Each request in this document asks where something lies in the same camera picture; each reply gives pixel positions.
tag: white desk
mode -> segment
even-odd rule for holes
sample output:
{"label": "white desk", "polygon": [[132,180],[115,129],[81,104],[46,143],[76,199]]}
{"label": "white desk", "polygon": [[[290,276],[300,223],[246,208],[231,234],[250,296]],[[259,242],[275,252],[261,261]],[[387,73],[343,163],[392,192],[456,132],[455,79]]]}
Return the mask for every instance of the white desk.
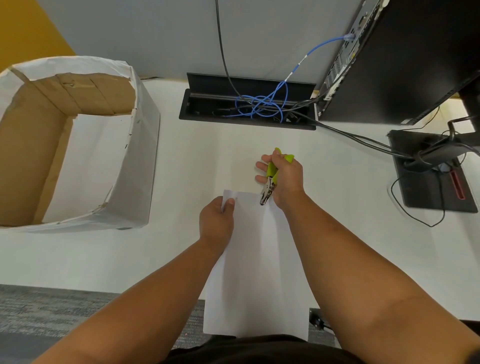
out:
{"label": "white desk", "polygon": [[[224,189],[259,193],[254,164],[277,146],[303,164],[305,189],[315,202],[454,315],[480,320],[480,214],[447,213],[439,226],[427,228],[400,212],[389,196],[396,179],[390,156],[321,129],[179,120],[187,83],[153,80],[145,85],[162,114],[148,226],[52,235],[3,231],[0,283],[122,292],[196,241],[200,210]],[[458,117],[450,110],[454,106],[442,107],[425,130],[445,130],[442,115]],[[384,142],[391,129],[335,126]],[[470,187],[480,196],[480,158],[468,156],[464,166]],[[396,193],[401,200],[398,186]],[[410,211],[430,223],[442,214]]]}

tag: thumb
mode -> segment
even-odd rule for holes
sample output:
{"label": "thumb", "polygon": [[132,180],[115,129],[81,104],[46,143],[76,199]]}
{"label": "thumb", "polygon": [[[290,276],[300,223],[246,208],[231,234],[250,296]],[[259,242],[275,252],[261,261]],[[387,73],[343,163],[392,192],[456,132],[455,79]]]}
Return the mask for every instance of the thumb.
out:
{"label": "thumb", "polygon": [[233,210],[235,209],[235,200],[233,198],[229,198],[225,203],[223,208],[223,213],[228,216],[233,215]]}
{"label": "thumb", "polygon": [[291,164],[288,161],[286,161],[284,158],[284,155],[280,154],[277,150],[275,150],[272,154],[272,162],[273,164],[275,164],[275,167],[277,167],[279,170]]}

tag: right hand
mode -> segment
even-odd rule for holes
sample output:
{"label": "right hand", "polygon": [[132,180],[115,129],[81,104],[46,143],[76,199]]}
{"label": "right hand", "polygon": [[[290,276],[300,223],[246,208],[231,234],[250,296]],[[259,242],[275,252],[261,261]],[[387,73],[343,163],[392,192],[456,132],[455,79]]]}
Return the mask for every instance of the right hand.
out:
{"label": "right hand", "polygon": [[[303,189],[303,167],[294,159],[292,163],[289,163],[284,159],[285,154],[275,149],[271,155],[262,155],[262,162],[257,162],[255,166],[267,172],[269,162],[273,162],[275,167],[278,168],[277,186],[275,187],[272,197],[276,205],[282,210],[286,207],[287,201],[290,197],[295,195],[304,194]],[[255,180],[260,183],[267,183],[265,176],[255,176]]]}

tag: carpet floor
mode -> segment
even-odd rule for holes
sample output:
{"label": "carpet floor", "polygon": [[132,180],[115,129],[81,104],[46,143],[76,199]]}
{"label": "carpet floor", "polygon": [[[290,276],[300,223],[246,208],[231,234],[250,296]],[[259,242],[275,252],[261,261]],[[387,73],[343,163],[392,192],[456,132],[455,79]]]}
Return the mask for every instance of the carpet floor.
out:
{"label": "carpet floor", "polygon": [[[118,295],[0,284],[0,364],[29,364]],[[205,343],[203,300],[195,306],[174,348]],[[334,336],[309,327],[309,342],[334,345]]]}

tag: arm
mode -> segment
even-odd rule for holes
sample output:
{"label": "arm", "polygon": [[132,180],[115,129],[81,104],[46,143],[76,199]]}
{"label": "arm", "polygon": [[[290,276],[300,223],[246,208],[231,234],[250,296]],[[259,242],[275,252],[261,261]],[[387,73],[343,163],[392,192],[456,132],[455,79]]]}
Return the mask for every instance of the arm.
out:
{"label": "arm", "polygon": [[[299,162],[290,164],[278,152],[262,160],[279,169],[273,198],[344,349],[370,364],[463,364],[480,348],[477,335],[305,194]],[[257,167],[266,170],[264,163]]]}
{"label": "arm", "polygon": [[35,364],[156,364],[165,359],[233,232],[234,200],[200,214],[200,239],[98,311]]}

